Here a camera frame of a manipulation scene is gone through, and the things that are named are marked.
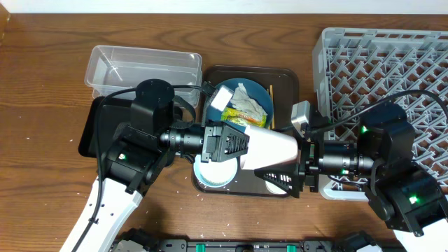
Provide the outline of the light blue bowl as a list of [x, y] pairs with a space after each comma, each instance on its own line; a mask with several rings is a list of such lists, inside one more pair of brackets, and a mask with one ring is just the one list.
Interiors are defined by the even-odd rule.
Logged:
[[193, 171], [197, 180], [207, 187], [226, 186], [237, 174], [237, 158], [224, 162], [201, 162], [201, 155], [195, 156]]

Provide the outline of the white cup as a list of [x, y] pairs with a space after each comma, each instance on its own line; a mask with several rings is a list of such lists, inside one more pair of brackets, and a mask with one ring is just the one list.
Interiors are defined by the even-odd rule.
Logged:
[[273, 183], [266, 181], [265, 185], [266, 185], [266, 189], [274, 195], [286, 195], [287, 194], [287, 192], [285, 192], [278, 186], [274, 185]]

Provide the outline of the yellow green snack wrapper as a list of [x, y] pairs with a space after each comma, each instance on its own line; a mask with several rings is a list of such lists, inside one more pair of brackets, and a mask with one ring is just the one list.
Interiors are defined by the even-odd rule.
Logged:
[[264, 127], [266, 124], [267, 116], [265, 114], [262, 114], [261, 118], [257, 119], [255, 116], [252, 116], [248, 113], [238, 111], [234, 108], [226, 107], [221, 113], [220, 119], [243, 127], [246, 127], [248, 125]]

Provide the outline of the dark blue plate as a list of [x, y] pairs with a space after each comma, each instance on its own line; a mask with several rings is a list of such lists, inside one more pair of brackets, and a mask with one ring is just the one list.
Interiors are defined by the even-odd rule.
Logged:
[[[249, 97], [255, 99], [259, 103], [259, 105], [264, 108], [265, 112], [267, 113], [267, 122], [265, 124], [265, 128], [268, 128], [268, 126], [270, 126], [272, 122], [272, 117], [274, 115], [274, 105], [271, 97], [268, 95], [266, 89], [263, 86], [253, 80], [249, 80], [246, 78], [231, 78], [219, 82], [216, 85], [216, 88], [218, 89], [220, 86], [224, 85], [229, 89], [235, 91], [235, 89], [238, 87], [238, 83], [243, 83]], [[221, 113], [221, 111], [218, 111], [210, 106], [206, 111], [206, 121], [220, 121]], [[236, 125], [233, 122], [227, 123], [242, 132], [245, 130], [245, 127]]]

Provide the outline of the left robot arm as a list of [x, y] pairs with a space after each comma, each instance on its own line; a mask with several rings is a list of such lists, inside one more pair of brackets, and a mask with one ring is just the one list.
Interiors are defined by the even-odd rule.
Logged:
[[180, 104], [194, 108], [175, 94], [165, 80], [149, 79], [131, 91], [129, 120], [117, 125], [113, 141], [101, 150], [101, 112], [119, 92], [104, 97], [94, 115], [94, 151], [97, 178], [85, 208], [67, 237], [63, 251], [108, 251], [121, 227], [139, 206], [160, 172], [176, 153], [188, 161], [194, 154], [202, 162], [224, 162], [248, 152], [249, 136], [226, 122], [201, 126], [176, 116]]

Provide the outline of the pink cup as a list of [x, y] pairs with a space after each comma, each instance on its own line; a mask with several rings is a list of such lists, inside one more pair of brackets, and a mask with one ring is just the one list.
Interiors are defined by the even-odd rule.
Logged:
[[293, 161], [298, 156], [298, 143], [292, 136], [253, 125], [247, 126], [244, 133], [249, 136], [249, 142], [247, 154], [240, 158], [243, 170]]

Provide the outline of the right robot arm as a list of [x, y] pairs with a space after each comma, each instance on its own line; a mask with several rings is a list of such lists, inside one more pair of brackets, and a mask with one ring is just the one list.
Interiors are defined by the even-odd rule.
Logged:
[[403, 108], [386, 102], [362, 113], [356, 141], [329, 141], [323, 129], [304, 133], [298, 163], [274, 164], [255, 175], [299, 197], [319, 175], [365, 177], [370, 208], [406, 251], [447, 250], [447, 198], [413, 161], [414, 128]]

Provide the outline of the white napkin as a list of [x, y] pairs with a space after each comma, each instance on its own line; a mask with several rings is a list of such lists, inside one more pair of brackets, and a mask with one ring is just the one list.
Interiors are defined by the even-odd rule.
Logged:
[[238, 83], [230, 103], [234, 109], [245, 112], [256, 120], [262, 120], [263, 116], [267, 115], [264, 108], [255, 99], [249, 97], [243, 83]]

